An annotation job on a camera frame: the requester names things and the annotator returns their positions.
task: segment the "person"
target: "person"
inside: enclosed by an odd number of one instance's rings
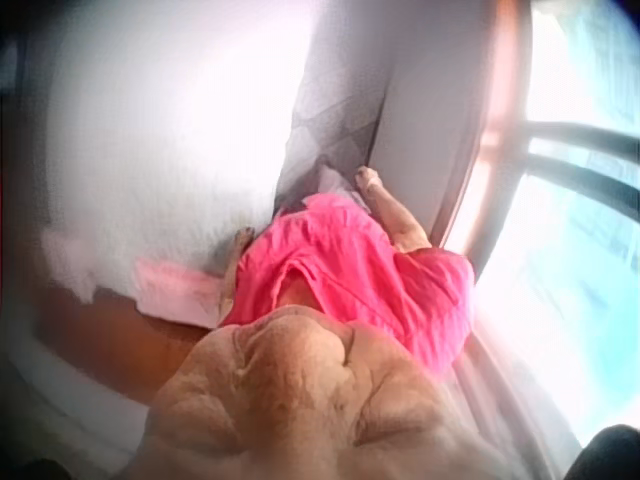
[[[437,380],[471,328],[469,262],[433,247],[375,170],[355,181],[371,215],[342,189],[252,243],[239,232],[225,320],[156,396],[122,478],[509,475]]]

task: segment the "pink dress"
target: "pink dress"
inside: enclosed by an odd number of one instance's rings
[[[474,274],[465,257],[439,248],[403,254],[353,201],[317,194],[280,216],[238,265],[236,301],[224,325],[248,324],[276,308],[297,270],[322,310],[395,337],[433,373],[448,368],[469,335]]]

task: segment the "pink clothing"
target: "pink clothing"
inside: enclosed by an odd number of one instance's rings
[[[469,262],[438,248],[399,253],[344,197],[318,194],[306,204],[276,218],[247,250],[237,272],[240,300],[223,325],[248,324],[274,310],[283,280],[297,270],[327,315],[383,329],[434,373],[449,367],[471,328]]]

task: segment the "white wall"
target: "white wall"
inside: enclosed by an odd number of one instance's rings
[[[322,0],[110,0],[72,12],[47,118],[53,227],[97,282],[133,291],[135,260],[205,269],[271,220]]]
[[[424,3],[387,91],[370,166],[427,232],[462,140],[474,133],[492,3]]]

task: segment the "hand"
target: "hand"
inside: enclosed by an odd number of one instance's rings
[[[373,185],[382,186],[382,180],[380,180],[378,172],[369,167],[360,167],[356,173],[355,180],[362,195],[366,195]]]

